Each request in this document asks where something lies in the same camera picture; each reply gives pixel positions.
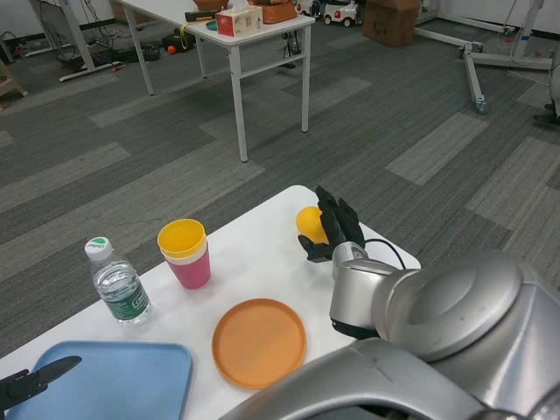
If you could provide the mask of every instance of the orange plate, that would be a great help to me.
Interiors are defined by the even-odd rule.
[[[212,354],[221,374],[242,387],[262,389],[296,370],[307,338],[301,318],[272,299],[242,302],[220,319]]]

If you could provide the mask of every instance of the green bottle label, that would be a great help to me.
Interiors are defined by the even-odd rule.
[[[115,318],[122,321],[136,318],[145,311],[149,302],[148,295],[146,295],[144,287],[142,287],[140,282],[138,282],[138,287],[130,296],[116,302],[105,301]]]

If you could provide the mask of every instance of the bottle cap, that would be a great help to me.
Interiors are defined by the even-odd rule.
[[[88,241],[85,250],[91,261],[101,261],[113,254],[111,242],[102,236]]]

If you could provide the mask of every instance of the blue tray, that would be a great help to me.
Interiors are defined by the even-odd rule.
[[[64,341],[51,347],[33,371],[62,357],[81,363],[9,420],[179,420],[193,363],[179,344]]]

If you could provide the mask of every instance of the yellow ball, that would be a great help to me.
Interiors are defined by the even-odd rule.
[[[323,225],[321,225],[320,215],[322,213],[318,207],[306,207],[297,214],[296,218],[299,233],[315,243],[329,243]]]

